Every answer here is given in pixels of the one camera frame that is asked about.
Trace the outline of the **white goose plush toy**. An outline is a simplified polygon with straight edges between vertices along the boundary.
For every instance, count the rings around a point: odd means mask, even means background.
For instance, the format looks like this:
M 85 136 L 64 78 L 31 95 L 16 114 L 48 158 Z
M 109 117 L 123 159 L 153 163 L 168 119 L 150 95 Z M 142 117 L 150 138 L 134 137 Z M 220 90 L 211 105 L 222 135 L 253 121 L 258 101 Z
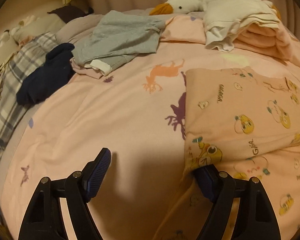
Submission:
M 281 20 L 281 16 L 277 8 L 272 2 L 262 0 L 271 8 L 274 9 L 277 17 Z M 190 12 L 203 12 L 204 0 L 167 0 L 165 3 L 157 5 L 149 13 L 152 15 L 167 15 L 167 14 L 188 14 Z

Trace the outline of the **dark navy garment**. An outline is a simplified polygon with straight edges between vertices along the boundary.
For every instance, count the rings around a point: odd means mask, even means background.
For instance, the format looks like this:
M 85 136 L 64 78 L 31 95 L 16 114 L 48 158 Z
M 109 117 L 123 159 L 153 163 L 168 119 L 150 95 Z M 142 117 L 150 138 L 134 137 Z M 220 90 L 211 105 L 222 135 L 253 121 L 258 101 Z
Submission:
M 36 105 L 66 85 L 74 75 L 70 59 L 75 46 L 62 43 L 46 54 L 45 62 L 23 81 L 16 97 L 19 105 Z

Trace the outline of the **grey garment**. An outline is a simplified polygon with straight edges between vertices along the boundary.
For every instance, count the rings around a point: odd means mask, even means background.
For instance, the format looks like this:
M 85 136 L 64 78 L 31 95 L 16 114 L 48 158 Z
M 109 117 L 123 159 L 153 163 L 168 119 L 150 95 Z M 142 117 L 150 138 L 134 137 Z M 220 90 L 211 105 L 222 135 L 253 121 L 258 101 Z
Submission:
M 102 17 L 93 33 L 75 44 L 75 63 L 103 76 L 140 54 L 157 52 L 165 22 L 152 16 L 111 11 Z

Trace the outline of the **beige pillow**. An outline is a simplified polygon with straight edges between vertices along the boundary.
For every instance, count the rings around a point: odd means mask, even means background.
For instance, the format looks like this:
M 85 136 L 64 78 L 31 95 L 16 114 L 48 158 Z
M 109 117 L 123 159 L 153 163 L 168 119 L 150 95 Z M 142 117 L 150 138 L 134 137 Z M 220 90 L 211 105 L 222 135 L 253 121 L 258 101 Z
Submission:
M 20 43 L 28 36 L 36 37 L 48 32 L 55 34 L 64 26 L 65 22 L 61 20 L 60 17 L 58 17 L 56 14 L 48 14 L 29 23 L 26 26 L 21 27 L 12 34 L 12 37 L 17 43 Z

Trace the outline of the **white folded garment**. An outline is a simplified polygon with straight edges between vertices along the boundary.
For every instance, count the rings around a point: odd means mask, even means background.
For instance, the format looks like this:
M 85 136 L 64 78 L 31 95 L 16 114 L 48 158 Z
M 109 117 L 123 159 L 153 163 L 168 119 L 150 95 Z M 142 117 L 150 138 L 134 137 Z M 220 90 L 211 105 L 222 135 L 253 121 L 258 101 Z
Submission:
M 230 52 L 234 40 L 251 24 L 278 28 L 274 9 L 262 0 L 204 0 L 206 48 Z

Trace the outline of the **peach cartoon print shirt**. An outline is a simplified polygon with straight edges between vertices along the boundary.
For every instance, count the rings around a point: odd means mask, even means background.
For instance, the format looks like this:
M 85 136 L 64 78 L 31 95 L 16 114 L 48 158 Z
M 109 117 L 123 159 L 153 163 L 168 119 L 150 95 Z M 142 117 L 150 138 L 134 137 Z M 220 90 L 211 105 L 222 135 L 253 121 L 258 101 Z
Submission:
M 282 239 L 300 228 L 300 88 L 251 68 L 186 72 L 185 169 L 155 239 L 195 239 L 210 205 L 192 171 L 213 164 L 258 178 Z

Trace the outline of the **small plush toys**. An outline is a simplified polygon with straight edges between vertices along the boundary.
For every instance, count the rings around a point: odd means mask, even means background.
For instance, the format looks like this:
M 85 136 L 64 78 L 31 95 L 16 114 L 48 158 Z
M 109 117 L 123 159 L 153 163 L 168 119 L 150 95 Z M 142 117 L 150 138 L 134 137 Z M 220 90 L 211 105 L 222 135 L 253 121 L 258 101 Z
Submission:
M 30 23 L 36 21 L 37 19 L 39 19 L 39 17 L 34 16 L 34 15 L 27 16 L 26 18 L 19 21 L 19 23 L 15 27 L 13 27 L 11 30 L 10 29 L 5 30 L 2 33 L 2 35 L 0 36 L 0 48 L 5 43 L 7 43 L 8 40 L 10 39 L 10 37 L 13 36 L 17 31 L 19 31 L 21 28 L 29 25 Z

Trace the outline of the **pink printed duvet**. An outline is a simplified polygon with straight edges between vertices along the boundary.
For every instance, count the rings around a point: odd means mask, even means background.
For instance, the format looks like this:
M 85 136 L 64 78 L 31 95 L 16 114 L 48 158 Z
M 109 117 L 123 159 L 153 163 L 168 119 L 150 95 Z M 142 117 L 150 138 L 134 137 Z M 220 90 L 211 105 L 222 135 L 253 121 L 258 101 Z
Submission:
M 206 49 L 199 19 L 175 16 L 155 54 L 105 81 L 74 75 L 39 107 L 15 150 L 1 195 L 12 236 L 41 178 L 65 178 L 106 147 L 113 159 L 89 204 L 101 236 L 155 239 L 184 175 L 186 72 L 251 68 L 300 88 L 300 41 L 289 35 L 290 61 L 240 48 L 225 53 Z

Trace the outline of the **dark brown cloth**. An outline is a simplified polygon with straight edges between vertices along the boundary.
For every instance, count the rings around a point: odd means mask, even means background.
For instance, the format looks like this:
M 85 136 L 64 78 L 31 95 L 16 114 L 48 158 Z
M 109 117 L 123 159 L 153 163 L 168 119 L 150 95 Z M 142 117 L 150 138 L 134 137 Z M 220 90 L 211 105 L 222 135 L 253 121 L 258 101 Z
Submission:
M 71 20 L 74 20 L 76 18 L 85 17 L 87 15 L 93 14 L 94 10 L 93 8 L 89 7 L 88 12 L 84 12 L 76 6 L 66 5 L 47 13 L 56 14 L 64 23 L 69 23 Z

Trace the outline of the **pink folded clothes stack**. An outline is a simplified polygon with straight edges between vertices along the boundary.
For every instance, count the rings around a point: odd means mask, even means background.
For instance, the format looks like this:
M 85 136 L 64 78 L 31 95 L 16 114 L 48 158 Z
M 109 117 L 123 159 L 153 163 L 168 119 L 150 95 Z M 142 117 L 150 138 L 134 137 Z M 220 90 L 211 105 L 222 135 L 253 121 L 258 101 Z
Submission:
M 276 28 L 261 27 L 257 23 L 252 23 L 239 33 L 233 44 L 235 48 L 284 61 L 290 61 L 293 57 L 292 39 L 281 22 Z

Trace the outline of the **grey plaid blanket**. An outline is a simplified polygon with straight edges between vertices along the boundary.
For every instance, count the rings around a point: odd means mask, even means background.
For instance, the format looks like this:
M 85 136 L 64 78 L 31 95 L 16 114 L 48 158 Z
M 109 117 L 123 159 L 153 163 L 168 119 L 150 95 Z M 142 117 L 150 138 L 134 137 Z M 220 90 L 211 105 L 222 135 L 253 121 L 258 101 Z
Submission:
M 57 45 L 55 34 L 39 35 L 25 44 L 6 67 L 0 98 L 0 161 L 15 128 L 29 109 L 17 103 L 17 91 L 25 78 L 44 64 L 46 54 Z

